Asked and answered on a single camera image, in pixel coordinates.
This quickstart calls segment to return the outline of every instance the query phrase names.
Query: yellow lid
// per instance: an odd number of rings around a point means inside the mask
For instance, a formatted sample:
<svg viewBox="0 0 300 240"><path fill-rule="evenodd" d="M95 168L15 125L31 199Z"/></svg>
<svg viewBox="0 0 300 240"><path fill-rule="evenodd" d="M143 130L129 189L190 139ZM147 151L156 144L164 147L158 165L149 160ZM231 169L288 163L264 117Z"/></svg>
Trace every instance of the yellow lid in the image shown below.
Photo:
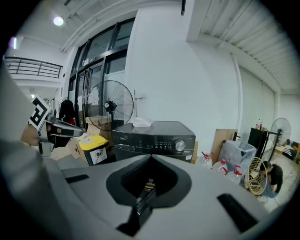
<svg viewBox="0 0 300 240"><path fill-rule="evenodd" d="M108 143L108 141L104 137L99 135L91 135L80 140L79 146L82 150L89 151L91 149L103 146L106 143Z"/></svg>

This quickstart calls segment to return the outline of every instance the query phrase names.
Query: round light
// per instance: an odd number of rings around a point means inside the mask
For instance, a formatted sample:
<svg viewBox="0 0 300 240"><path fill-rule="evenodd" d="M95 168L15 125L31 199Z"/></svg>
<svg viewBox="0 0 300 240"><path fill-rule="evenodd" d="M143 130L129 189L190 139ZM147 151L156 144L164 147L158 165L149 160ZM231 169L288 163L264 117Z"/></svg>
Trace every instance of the round light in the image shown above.
<svg viewBox="0 0 300 240"><path fill-rule="evenodd" d="M56 25L56 26L61 26L63 23L64 23L64 19L62 17L55 17L53 19L53 23Z"/></svg>

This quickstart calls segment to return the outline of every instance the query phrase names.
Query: black shirt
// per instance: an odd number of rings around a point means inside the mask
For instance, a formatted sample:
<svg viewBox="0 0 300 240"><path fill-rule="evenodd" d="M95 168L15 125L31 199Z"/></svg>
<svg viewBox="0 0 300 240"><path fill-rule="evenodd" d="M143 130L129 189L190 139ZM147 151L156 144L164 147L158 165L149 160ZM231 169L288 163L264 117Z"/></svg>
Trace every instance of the black shirt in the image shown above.
<svg viewBox="0 0 300 240"><path fill-rule="evenodd" d="M281 186L282 186L282 181L283 181L283 172L280 166L273 164L273 168L269 174L271 175L271 185L276 185L277 188L275 190L276 193L279 193Z"/></svg>

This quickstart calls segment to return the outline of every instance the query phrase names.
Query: silver dial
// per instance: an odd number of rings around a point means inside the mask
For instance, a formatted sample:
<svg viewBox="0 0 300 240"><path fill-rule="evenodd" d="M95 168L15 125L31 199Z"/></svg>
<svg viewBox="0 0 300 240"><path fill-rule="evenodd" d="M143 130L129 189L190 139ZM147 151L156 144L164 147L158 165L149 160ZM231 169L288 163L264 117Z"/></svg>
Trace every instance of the silver dial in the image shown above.
<svg viewBox="0 0 300 240"><path fill-rule="evenodd" d="M183 151L185 149L185 147L186 147L186 144L182 140L178 140L175 143L175 149L179 152Z"/></svg>

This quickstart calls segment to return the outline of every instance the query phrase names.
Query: corrugated ceiling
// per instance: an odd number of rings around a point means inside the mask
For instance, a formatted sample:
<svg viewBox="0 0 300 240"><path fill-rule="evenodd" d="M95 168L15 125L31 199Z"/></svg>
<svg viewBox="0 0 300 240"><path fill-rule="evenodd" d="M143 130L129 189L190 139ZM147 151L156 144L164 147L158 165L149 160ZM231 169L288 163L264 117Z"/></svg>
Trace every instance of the corrugated ceiling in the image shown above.
<svg viewBox="0 0 300 240"><path fill-rule="evenodd" d="M242 49L257 60L283 90L299 88L299 59L286 33L255 0L211 0L200 34Z"/></svg>

